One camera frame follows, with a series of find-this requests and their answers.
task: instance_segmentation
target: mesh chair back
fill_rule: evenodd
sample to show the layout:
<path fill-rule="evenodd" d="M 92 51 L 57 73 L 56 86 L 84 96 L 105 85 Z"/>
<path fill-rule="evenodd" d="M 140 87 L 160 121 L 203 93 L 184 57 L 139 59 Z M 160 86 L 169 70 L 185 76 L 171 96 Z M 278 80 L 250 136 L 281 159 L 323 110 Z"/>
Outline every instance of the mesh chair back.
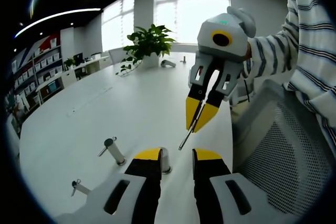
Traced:
<path fill-rule="evenodd" d="M 247 157 L 234 164 L 234 172 L 263 189 L 279 211 L 303 215 L 335 164 L 335 146 L 324 138 L 315 115 L 293 92 L 267 80 L 233 134 L 234 155 Z"/>

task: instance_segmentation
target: desk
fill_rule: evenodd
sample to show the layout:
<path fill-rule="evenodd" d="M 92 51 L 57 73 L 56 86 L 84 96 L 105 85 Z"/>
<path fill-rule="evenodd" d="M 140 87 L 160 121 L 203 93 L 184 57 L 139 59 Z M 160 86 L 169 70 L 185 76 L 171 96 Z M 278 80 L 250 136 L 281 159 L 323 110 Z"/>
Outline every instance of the desk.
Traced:
<path fill-rule="evenodd" d="M 186 64 L 180 62 L 183 55 Z M 73 180 L 80 178 L 94 189 L 111 174 L 123 173 L 138 152 L 163 146 L 173 170 L 162 177 L 156 223 L 199 223 L 192 148 L 214 150 L 232 168 L 230 108 L 222 102 L 216 117 L 192 133 L 179 151 L 187 133 L 185 99 L 195 56 L 172 56 L 176 68 L 134 71 L 124 77 L 115 75 L 119 65 L 109 66 L 60 92 L 25 121 L 20 140 L 22 176 L 50 216 L 74 212 L 86 202 L 79 192 L 70 197 Z M 128 159 L 124 166 L 116 165 L 108 154 L 97 157 L 104 140 L 112 136 Z"/>
<path fill-rule="evenodd" d="M 104 68 L 106 66 L 105 61 L 108 60 L 108 58 L 110 58 L 109 56 L 106 57 L 102 57 L 99 59 L 95 59 L 95 60 L 90 60 L 87 62 L 84 62 L 76 67 L 73 67 L 70 70 L 64 71 L 62 73 L 57 73 L 56 75 L 54 75 L 53 77 L 51 77 L 49 80 L 43 82 L 42 84 L 40 84 L 37 88 L 36 88 L 36 92 L 38 94 L 39 97 L 39 104 L 42 105 L 43 104 L 43 98 L 41 95 L 41 89 L 46 87 L 47 85 L 51 84 L 53 81 L 59 80 L 61 88 L 64 89 L 66 88 L 68 85 L 76 82 L 76 76 L 75 76 L 75 70 L 76 69 L 80 69 L 80 68 L 86 68 L 87 73 L 88 74 L 92 74 L 94 72 L 99 71 L 100 69 Z"/>

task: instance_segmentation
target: person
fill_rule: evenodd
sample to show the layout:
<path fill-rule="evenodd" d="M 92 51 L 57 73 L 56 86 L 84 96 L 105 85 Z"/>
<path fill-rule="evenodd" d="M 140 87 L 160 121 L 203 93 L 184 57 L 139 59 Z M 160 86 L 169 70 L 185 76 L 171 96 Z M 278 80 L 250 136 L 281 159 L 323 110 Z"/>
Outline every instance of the person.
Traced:
<path fill-rule="evenodd" d="M 19 94 L 15 95 L 15 110 L 14 110 L 16 119 L 20 126 L 23 123 L 23 116 L 25 115 L 25 105 L 22 97 Z"/>
<path fill-rule="evenodd" d="M 336 30 L 318 0 L 288 0 L 276 35 L 248 40 L 244 78 L 293 69 L 284 87 L 316 114 L 329 143 L 336 145 Z"/>

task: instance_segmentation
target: window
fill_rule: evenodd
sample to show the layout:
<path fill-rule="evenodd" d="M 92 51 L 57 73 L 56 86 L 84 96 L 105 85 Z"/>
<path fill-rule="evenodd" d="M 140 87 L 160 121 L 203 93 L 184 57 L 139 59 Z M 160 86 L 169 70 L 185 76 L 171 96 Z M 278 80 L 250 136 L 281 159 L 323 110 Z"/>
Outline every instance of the window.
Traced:
<path fill-rule="evenodd" d="M 118 0 L 102 14 L 101 38 L 103 51 L 131 45 L 127 35 L 134 31 L 134 0 Z"/>
<path fill-rule="evenodd" d="M 229 0 L 155 0 L 155 24 L 172 30 L 179 43 L 196 44 L 201 24 L 229 5 Z"/>

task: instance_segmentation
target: green leaves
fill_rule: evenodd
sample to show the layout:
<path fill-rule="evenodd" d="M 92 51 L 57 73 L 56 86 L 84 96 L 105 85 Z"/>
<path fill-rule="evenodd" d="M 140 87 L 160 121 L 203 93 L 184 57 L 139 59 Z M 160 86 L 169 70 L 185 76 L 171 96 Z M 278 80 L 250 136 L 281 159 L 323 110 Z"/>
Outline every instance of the green leaves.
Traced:
<path fill-rule="evenodd" d="M 171 43 L 175 42 L 173 38 L 169 38 L 167 33 L 171 32 L 164 25 L 155 26 L 154 24 L 146 30 L 142 27 L 136 26 L 136 31 L 127 35 L 127 39 L 132 41 L 134 45 L 125 46 L 124 51 L 129 57 L 123 59 L 121 62 L 130 62 L 133 65 L 141 61 L 143 57 L 150 56 L 152 53 L 156 55 L 170 54 Z M 132 65 L 128 64 L 121 66 L 121 71 L 131 69 Z"/>

